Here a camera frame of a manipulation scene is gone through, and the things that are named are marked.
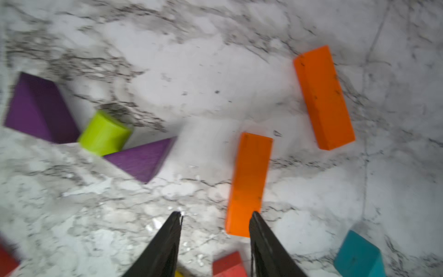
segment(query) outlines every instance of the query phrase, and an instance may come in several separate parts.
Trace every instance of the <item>white marble countertop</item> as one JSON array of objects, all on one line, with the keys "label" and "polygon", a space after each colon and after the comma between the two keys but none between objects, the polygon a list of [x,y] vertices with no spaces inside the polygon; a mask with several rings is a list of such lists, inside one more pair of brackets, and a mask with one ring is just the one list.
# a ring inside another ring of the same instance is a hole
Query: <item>white marble countertop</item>
[{"label": "white marble countertop", "polygon": [[[211,276],[249,239],[224,218],[240,133],[274,139],[262,215],[311,277],[352,228],[389,276],[443,274],[443,3],[424,0],[3,1],[1,112],[19,71],[59,84],[81,130],[106,109],[126,148],[178,135],[143,184],[77,144],[0,128],[0,233],[13,276],[121,276],[172,210],[179,266]],[[292,66],[328,44],[356,142],[317,148]]]}]

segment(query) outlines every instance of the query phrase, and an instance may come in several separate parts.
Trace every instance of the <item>wooden block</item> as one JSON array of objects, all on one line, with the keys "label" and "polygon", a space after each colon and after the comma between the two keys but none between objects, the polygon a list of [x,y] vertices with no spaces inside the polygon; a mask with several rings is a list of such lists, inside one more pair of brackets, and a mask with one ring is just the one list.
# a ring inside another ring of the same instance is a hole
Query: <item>wooden block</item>
[{"label": "wooden block", "polygon": [[160,170],[175,137],[140,145],[104,156],[137,180],[147,183]]},{"label": "wooden block", "polygon": [[98,110],[78,142],[84,149],[105,156],[121,151],[131,134],[132,130],[125,124]]},{"label": "wooden block", "polygon": [[80,135],[55,83],[23,72],[4,125],[59,144],[76,142]]},{"label": "wooden block", "polygon": [[240,253],[234,252],[212,263],[214,277],[247,277]]},{"label": "wooden block", "polygon": [[0,246],[0,277],[9,274],[19,266],[19,263]]},{"label": "wooden block", "polygon": [[272,138],[241,135],[226,214],[228,234],[249,238],[249,220],[261,210],[271,150]]},{"label": "wooden block", "polygon": [[354,231],[346,235],[334,267],[343,277],[386,277],[380,249]]},{"label": "wooden block", "polygon": [[294,59],[295,70],[320,149],[355,140],[342,88],[327,45]]}]

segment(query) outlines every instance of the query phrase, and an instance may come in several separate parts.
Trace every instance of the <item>lime green cylinder block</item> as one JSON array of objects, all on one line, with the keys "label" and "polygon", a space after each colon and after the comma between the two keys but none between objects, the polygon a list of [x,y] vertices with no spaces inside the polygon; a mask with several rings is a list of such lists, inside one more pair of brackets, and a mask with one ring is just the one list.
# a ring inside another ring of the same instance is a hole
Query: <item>lime green cylinder block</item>
[{"label": "lime green cylinder block", "polygon": [[78,142],[90,152],[105,156],[121,151],[131,134],[132,130],[123,123],[98,110]]}]

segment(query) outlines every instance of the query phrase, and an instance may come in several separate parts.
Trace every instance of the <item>orange block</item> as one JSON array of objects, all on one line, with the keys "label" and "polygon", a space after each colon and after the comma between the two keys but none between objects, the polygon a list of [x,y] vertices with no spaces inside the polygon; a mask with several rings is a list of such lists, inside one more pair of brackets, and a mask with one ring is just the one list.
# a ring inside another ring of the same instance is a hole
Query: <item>orange block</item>
[{"label": "orange block", "polygon": [[249,238],[249,220],[261,210],[271,149],[272,138],[241,135],[226,215],[228,234]]},{"label": "orange block", "polygon": [[320,149],[355,140],[342,88],[327,45],[294,59],[307,110]]},{"label": "orange block", "polygon": [[212,263],[213,277],[248,277],[240,253],[234,252]]}]

